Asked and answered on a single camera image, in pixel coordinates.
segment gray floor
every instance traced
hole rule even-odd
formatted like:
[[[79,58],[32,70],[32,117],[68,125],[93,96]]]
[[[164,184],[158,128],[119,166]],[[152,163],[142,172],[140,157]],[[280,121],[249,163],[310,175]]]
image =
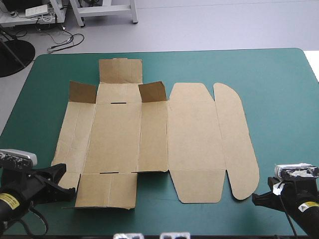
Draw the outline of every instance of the gray floor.
[[[189,51],[297,47],[319,50],[319,0],[136,0],[130,16],[86,18],[79,28],[71,10],[65,25],[85,41],[60,53]],[[52,39],[28,27],[24,37],[46,54]],[[69,36],[49,31],[56,41]],[[31,69],[0,78],[0,133]]]

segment black cable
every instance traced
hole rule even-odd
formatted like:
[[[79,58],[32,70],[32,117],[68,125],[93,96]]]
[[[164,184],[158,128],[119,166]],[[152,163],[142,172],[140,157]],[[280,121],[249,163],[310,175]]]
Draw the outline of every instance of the black cable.
[[[22,36],[18,36],[18,34],[19,34],[20,32],[23,32],[23,31],[25,31],[25,33],[24,33]],[[28,34],[28,30],[27,30],[27,29],[23,29],[23,30],[18,31],[18,32],[15,34],[15,37],[16,37],[16,38],[24,37],[24,36],[26,36],[27,34]]]
[[[287,212],[287,209],[286,209],[286,207],[285,207],[285,205],[284,205],[283,199],[281,198],[281,195],[280,195],[280,194],[279,194],[279,200],[280,200],[281,206],[283,207],[283,209],[284,209],[284,211],[285,211],[285,214],[286,214],[286,217],[287,217],[288,222],[289,222],[289,224],[290,224],[290,227],[291,227],[291,229],[292,229],[293,232],[294,232],[295,239],[298,239],[297,232],[296,232],[296,230],[295,230],[295,227],[294,227],[294,225],[293,225],[293,222],[292,222],[291,219],[290,219],[290,216],[289,216],[289,214],[288,214],[288,212]]]
[[[84,35],[81,34],[81,33],[76,33],[76,34],[74,34],[74,35],[72,35],[72,36],[74,37],[74,36],[77,36],[77,35],[82,36],[82,40],[81,40],[80,42],[78,42],[78,43],[76,43],[76,44],[74,44],[74,45],[72,45],[72,46],[67,46],[67,47],[63,47],[63,48],[61,48],[61,49],[49,51],[49,53],[56,52],[56,51],[62,51],[62,50],[69,49],[69,48],[72,48],[72,47],[75,47],[75,46],[80,45],[80,44],[84,41],[85,37],[84,37]]]
[[[33,234],[33,233],[31,232],[31,230],[30,230],[28,224],[27,224],[24,220],[22,220],[22,219],[12,220],[12,221],[10,221],[10,222],[21,223],[22,226],[24,227],[24,230],[25,230],[26,234],[27,234],[29,237],[31,237],[31,238],[33,238],[33,239],[41,239],[41,238],[43,238],[44,235],[47,234],[47,232],[48,232],[48,230],[49,230],[49,223],[47,222],[47,220],[45,219],[45,217],[44,217],[38,210],[36,210],[36,209],[34,208],[33,203],[30,204],[29,211],[32,212],[32,213],[35,214],[38,218],[41,219],[42,223],[43,223],[44,226],[45,226],[45,232],[44,232],[43,234],[41,234],[41,235],[35,235],[35,234]]]

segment wire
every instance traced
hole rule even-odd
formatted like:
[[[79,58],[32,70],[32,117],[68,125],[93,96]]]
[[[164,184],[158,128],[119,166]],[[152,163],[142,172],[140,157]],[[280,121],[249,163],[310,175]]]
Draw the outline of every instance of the wire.
[[[286,209],[286,207],[285,207],[285,205],[284,205],[283,199],[281,198],[281,195],[280,195],[280,194],[279,194],[278,196],[279,196],[279,200],[280,200],[281,206],[283,207],[283,209],[284,209],[284,211],[285,211],[285,214],[286,214],[286,217],[287,217],[288,222],[289,222],[289,224],[290,224],[290,227],[291,227],[291,229],[292,229],[293,232],[294,232],[295,239],[298,239],[297,232],[296,232],[295,227],[294,227],[294,225],[293,225],[293,223],[292,223],[292,221],[291,221],[291,219],[290,219],[290,216],[289,216],[289,214],[288,214],[288,212],[287,212],[287,209]]]
[[[24,33],[23,35],[21,35],[21,36],[18,36],[18,34],[19,34],[20,32],[23,32],[23,31],[25,31],[25,33]],[[27,30],[27,29],[23,29],[23,30],[18,31],[18,32],[15,34],[15,37],[16,37],[16,38],[24,37],[24,36],[26,36],[27,34],[28,34],[28,30]]]
[[[72,47],[75,47],[75,46],[80,45],[80,44],[84,41],[84,39],[85,39],[84,35],[83,35],[83,34],[81,34],[81,33],[73,34],[73,35],[72,35],[72,37],[73,37],[72,41],[70,41],[70,42],[68,42],[68,43],[65,43],[64,45],[69,44],[69,43],[74,43],[74,42],[73,42],[73,40],[74,40],[74,36],[77,36],[77,35],[82,36],[82,40],[81,40],[80,42],[78,42],[78,43],[76,43],[76,44],[74,44],[74,45],[72,45],[72,46],[63,47],[63,48],[61,48],[61,49],[57,49],[57,50],[48,50],[48,53],[49,53],[49,54],[51,54],[51,53],[56,52],[56,51],[62,51],[62,50],[69,49],[69,48],[72,48]],[[58,45],[58,46],[53,46],[53,47],[51,47],[51,49],[53,49],[53,48],[55,48],[55,47],[62,46],[62,45],[63,45],[63,44]]]
[[[69,39],[64,40],[64,41],[62,41],[62,42],[56,42],[56,40],[53,38],[53,36],[52,36],[50,33],[45,32],[44,30],[38,29],[38,28],[36,28],[36,30],[37,30],[38,32],[41,32],[41,33],[44,33],[44,34],[50,36],[51,39],[52,39],[52,41],[53,41],[55,44],[57,44],[57,45],[61,45],[61,44],[66,43],[66,42],[70,42],[70,41],[72,40],[72,37],[70,37]]]

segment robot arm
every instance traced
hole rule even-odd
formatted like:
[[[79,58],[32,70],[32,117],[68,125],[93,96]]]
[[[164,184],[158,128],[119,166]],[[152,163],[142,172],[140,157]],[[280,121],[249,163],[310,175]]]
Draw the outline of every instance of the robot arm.
[[[278,165],[275,177],[268,178],[271,191],[253,194],[253,203],[285,212],[288,220],[292,217],[309,236],[319,239],[318,177],[319,168],[310,164]]]
[[[34,237],[21,219],[28,211],[42,219],[47,232],[48,224],[34,206],[71,201],[74,198],[75,188],[64,189],[57,185],[66,172],[65,164],[33,170],[32,167],[36,164],[35,154],[12,149],[0,150],[0,167],[3,167],[0,188],[0,235],[14,223],[20,222],[27,234]]]

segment flattened cardboard box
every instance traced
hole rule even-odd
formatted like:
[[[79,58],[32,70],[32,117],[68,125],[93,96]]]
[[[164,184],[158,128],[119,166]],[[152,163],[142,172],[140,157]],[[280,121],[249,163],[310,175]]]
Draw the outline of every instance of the flattened cardboard box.
[[[170,170],[184,203],[221,198],[228,171],[233,195],[247,198],[259,170],[241,100],[214,85],[176,83],[169,101],[162,82],[142,84],[142,61],[100,60],[100,85],[70,82],[56,154],[77,187],[75,207],[134,208],[138,172]]]

